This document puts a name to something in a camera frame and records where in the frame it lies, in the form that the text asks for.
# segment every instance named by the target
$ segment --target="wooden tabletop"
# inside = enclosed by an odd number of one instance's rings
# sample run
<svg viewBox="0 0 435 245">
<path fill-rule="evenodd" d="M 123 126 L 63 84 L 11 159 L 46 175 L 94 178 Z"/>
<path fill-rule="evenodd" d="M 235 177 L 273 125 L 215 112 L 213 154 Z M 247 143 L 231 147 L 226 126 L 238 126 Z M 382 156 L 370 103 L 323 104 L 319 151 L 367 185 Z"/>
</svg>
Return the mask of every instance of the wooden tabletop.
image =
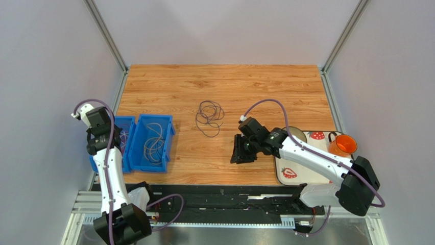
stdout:
<svg viewBox="0 0 435 245">
<path fill-rule="evenodd" d="M 314 65 L 133 65 L 118 115 L 169 114 L 176 135 L 167 174 L 124 174 L 127 183 L 279 185 L 272 156 L 258 154 L 247 164 L 230 164 L 238 121 L 255 102 L 282 102 L 290 126 L 334 131 L 331 112 Z M 206 137 L 195 117 L 202 101 L 225 111 L 218 136 Z M 266 102 L 249 114 L 269 130 L 284 127 L 280 107 Z M 208 134 L 216 128 L 201 128 Z"/>
</svg>

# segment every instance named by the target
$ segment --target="strawberry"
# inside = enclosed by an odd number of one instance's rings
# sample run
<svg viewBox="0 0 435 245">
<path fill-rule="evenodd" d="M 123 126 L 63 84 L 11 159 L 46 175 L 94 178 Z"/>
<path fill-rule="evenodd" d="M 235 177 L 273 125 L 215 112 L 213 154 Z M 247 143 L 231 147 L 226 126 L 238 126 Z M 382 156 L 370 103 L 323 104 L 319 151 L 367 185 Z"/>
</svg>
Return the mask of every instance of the strawberry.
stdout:
<svg viewBox="0 0 435 245">
<path fill-rule="evenodd" d="M 309 132 L 308 135 L 312 139 L 324 139 L 325 134 L 323 132 Z"/>
<path fill-rule="evenodd" d="M 281 172 L 282 175 L 284 175 L 284 177 L 286 177 L 287 179 L 293 179 L 298 176 L 291 168 L 288 167 L 282 168 Z"/>
</svg>

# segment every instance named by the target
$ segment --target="mug handle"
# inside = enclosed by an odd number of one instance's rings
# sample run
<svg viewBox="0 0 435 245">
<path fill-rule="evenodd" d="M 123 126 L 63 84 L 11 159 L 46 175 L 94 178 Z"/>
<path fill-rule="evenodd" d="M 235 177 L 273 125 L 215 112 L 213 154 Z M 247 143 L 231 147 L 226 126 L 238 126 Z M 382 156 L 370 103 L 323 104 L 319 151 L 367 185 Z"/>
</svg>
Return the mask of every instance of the mug handle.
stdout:
<svg viewBox="0 0 435 245">
<path fill-rule="evenodd" d="M 333 140 L 331 140 L 331 134 L 334 135 L 334 138 L 337 137 L 337 133 L 336 133 L 336 132 L 330 132 L 330 133 L 328 134 L 328 140 L 329 140 L 329 143 L 333 142 Z"/>
</svg>

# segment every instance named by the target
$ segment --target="gray wall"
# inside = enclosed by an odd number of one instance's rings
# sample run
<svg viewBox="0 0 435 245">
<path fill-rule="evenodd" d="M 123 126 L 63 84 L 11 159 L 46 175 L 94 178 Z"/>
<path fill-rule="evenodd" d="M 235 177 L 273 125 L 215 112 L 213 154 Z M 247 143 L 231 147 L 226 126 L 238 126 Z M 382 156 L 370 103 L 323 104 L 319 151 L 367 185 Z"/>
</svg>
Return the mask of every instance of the gray wall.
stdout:
<svg viewBox="0 0 435 245">
<path fill-rule="evenodd" d="M 323 65 L 358 0 L 95 2 L 129 65 Z"/>
<path fill-rule="evenodd" d="M 371 1 L 329 76 L 380 179 L 390 244 L 434 243 L 434 40 L 434 1 Z"/>
<path fill-rule="evenodd" d="M 113 104 L 122 73 L 83 1 L 0 8 L 0 244 L 59 244 L 91 176 L 85 125 L 70 114 Z"/>
</svg>

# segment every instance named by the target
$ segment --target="orange cup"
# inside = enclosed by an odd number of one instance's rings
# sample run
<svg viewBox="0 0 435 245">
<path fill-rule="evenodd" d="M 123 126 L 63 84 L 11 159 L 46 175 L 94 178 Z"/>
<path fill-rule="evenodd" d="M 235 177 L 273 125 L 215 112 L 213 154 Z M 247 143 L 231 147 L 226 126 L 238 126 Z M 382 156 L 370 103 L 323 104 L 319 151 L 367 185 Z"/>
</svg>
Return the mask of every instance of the orange cup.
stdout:
<svg viewBox="0 0 435 245">
<path fill-rule="evenodd" d="M 335 136 L 334 141 L 331 140 L 331 134 Z M 337 136 L 336 132 L 331 132 L 328 134 L 328 139 L 330 142 L 328 151 L 340 157 L 350 156 L 352 153 L 356 152 L 358 148 L 356 141 L 346 134 Z"/>
</svg>

